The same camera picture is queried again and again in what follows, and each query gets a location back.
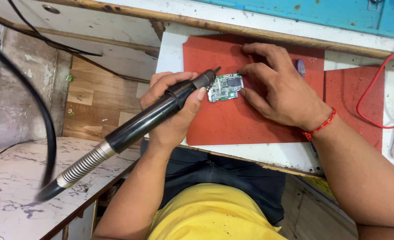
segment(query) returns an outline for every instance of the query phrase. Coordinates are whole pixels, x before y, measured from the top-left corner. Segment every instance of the red wire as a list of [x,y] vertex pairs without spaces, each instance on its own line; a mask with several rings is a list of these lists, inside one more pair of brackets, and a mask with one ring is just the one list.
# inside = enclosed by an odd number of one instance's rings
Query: red wire
[[359,116],[363,119],[365,119],[366,121],[371,122],[373,125],[379,127],[379,128],[384,128],[384,129],[392,129],[394,128],[394,126],[391,127],[386,127],[384,125],[380,125],[375,123],[374,121],[370,120],[369,118],[365,117],[363,115],[363,113],[360,112],[360,104],[362,103],[363,99],[365,98],[365,96],[367,95],[367,93],[369,92],[369,90],[372,88],[372,86],[375,84],[376,80],[379,77],[379,74],[381,74],[382,69],[385,67],[386,63],[388,63],[388,61],[390,61],[390,59],[392,59],[394,57],[394,53],[391,54],[388,58],[386,58],[386,60],[381,64],[381,66],[378,69],[378,72],[376,72],[375,77],[373,77],[372,82],[369,84],[369,87],[367,87],[367,89],[365,90],[365,92],[363,93],[363,95],[361,96],[360,100],[357,102],[357,106],[356,106],[356,110],[357,113],[359,114]]

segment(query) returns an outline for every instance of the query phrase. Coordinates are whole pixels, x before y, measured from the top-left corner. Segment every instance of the metal spring strain relief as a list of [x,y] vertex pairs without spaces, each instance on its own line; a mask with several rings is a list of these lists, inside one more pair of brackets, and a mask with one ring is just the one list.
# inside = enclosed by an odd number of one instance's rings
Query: metal spring strain relief
[[103,161],[115,154],[115,151],[107,143],[102,141],[93,150],[88,152],[65,171],[58,175],[56,181],[62,188],[69,188],[82,179],[86,174],[95,169]]

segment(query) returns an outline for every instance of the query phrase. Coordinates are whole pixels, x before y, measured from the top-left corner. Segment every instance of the blue machine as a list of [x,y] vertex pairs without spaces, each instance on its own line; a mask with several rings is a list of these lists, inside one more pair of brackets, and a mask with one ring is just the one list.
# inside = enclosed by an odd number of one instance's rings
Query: blue machine
[[394,38],[394,0],[196,1]]

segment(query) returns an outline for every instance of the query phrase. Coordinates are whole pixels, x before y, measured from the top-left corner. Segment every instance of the person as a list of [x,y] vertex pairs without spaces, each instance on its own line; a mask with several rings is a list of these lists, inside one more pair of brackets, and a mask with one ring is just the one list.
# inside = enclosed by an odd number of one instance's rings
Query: person
[[[264,117],[309,132],[332,115],[332,108],[295,70],[285,48],[253,43],[244,45],[243,51],[264,56],[269,63],[237,70],[254,74],[266,85],[266,99],[251,89],[240,90]],[[196,76],[153,75],[141,108],[162,96],[168,86]],[[204,95],[204,88],[196,90],[182,110],[150,132],[140,160],[92,239],[284,239],[275,230],[283,218],[284,173],[177,147]],[[355,221],[359,239],[394,239],[394,166],[340,113],[312,138],[329,186]]]

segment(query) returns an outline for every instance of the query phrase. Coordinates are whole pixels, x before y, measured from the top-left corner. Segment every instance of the hand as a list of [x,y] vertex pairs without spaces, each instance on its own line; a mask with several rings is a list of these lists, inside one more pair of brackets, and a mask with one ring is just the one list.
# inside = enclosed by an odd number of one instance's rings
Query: hand
[[266,85],[266,100],[252,89],[240,90],[240,94],[264,117],[309,132],[321,126],[332,114],[332,108],[317,96],[296,71],[285,48],[252,43],[244,45],[243,51],[266,57],[272,67],[253,63],[237,70],[242,75],[254,74]]
[[[177,82],[194,79],[195,72],[164,72],[151,77],[150,89],[141,97],[141,109],[144,110],[165,94],[169,86]],[[200,110],[200,103],[206,93],[206,88],[195,90],[184,104],[184,107],[173,117],[167,119],[150,132],[148,148],[156,151],[170,152],[184,140],[188,126]]]

